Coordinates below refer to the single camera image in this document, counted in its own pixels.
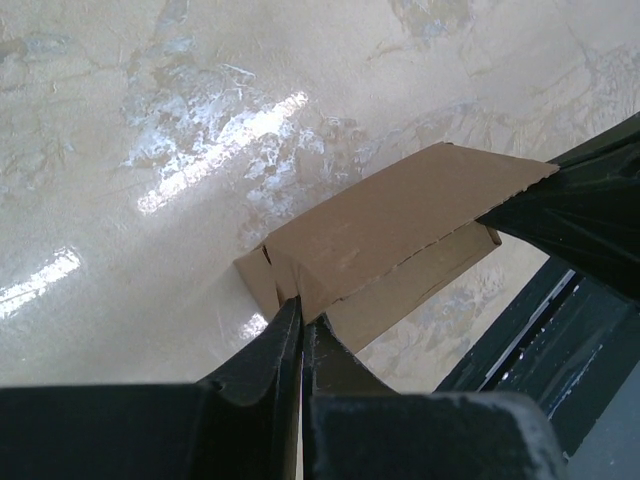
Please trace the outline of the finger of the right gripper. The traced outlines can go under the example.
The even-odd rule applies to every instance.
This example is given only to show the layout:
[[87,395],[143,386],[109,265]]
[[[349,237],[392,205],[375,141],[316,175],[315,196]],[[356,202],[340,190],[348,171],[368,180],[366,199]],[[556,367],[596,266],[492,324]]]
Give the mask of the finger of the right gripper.
[[479,222],[569,263],[630,300],[639,298],[639,141],[623,139],[559,170]]
[[565,168],[581,161],[614,153],[625,147],[638,147],[639,123],[640,112],[636,112],[614,127],[551,159],[549,163]]

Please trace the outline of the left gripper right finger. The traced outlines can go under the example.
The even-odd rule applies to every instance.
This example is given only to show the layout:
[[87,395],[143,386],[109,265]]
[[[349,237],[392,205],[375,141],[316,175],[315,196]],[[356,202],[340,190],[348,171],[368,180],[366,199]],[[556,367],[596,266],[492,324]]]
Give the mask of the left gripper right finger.
[[307,479],[565,479],[554,431],[527,396],[400,394],[334,335],[304,329]]

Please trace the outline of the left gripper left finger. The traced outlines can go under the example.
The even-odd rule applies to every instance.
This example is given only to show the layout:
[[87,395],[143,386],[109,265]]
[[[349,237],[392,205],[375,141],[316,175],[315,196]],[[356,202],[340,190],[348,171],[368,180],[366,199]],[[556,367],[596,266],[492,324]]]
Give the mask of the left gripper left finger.
[[302,350],[298,299],[193,383],[1,392],[5,479],[292,479]]

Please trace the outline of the brown cardboard box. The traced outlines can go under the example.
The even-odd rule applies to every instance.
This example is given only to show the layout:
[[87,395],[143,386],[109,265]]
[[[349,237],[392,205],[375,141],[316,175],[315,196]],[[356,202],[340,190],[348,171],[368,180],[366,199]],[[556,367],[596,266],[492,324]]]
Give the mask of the brown cardboard box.
[[299,298],[358,352],[499,247],[480,223],[554,164],[438,143],[272,231],[235,266],[263,316]]

